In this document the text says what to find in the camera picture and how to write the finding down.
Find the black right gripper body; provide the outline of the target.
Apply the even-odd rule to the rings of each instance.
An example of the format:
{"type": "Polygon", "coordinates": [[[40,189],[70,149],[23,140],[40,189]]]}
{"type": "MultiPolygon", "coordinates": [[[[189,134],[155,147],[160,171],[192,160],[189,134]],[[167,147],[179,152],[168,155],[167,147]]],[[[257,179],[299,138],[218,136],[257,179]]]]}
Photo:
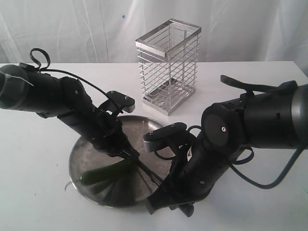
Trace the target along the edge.
{"type": "Polygon", "coordinates": [[[205,141],[180,146],[171,164],[166,191],[173,205],[193,204],[212,190],[212,148],[205,141]]]}

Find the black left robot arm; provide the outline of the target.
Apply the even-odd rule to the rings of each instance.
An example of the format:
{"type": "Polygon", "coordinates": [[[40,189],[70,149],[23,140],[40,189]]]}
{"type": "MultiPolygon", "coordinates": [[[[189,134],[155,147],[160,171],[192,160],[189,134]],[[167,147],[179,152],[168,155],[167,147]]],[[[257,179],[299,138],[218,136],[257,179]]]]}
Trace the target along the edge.
{"type": "Polygon", "coordinates": [[[124,133],[118,115],[131,113],[135,100],[112,90],[95,106],[80,80],[42,74],[26,64],[0,68],[0,107],[34,112],[42,118],[56,117],[99,152],[110,157],[136,160],[139,153],[124,133]]]}

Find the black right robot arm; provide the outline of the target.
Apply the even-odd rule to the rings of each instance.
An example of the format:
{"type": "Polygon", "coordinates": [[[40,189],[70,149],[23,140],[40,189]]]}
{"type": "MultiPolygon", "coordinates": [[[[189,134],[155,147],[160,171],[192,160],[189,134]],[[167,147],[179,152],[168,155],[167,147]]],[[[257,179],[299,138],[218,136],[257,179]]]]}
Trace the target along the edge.
{"type": "Polygon", "coordinates": [[[280,184],[308,147],[308,87],[247,90],[238,99],[206,108],[199,129],[194,136],[186,124],[178,122],[144,136],[147,151],[157,153],[168,147],[175,155],[168,175],[145,201],[150,213],[169,207],[190,217],[194,203],[205,199],[228,169],[252,160],[254,154],[239,159],[245,150],[293,149],[295,153],[272,183],[243,176],[261,189],[280,184]]]}

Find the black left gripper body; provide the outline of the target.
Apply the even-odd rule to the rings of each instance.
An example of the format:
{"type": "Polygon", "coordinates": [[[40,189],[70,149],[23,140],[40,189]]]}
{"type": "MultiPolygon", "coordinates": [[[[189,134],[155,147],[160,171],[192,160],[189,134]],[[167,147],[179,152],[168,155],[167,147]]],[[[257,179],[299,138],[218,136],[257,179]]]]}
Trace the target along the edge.
{"type": "Polygon", "coordinates": [[[98,151],[118,153],[129,146],[118,116],[94,107],[86,119],[88,124],[82,136],[98,151]]]}

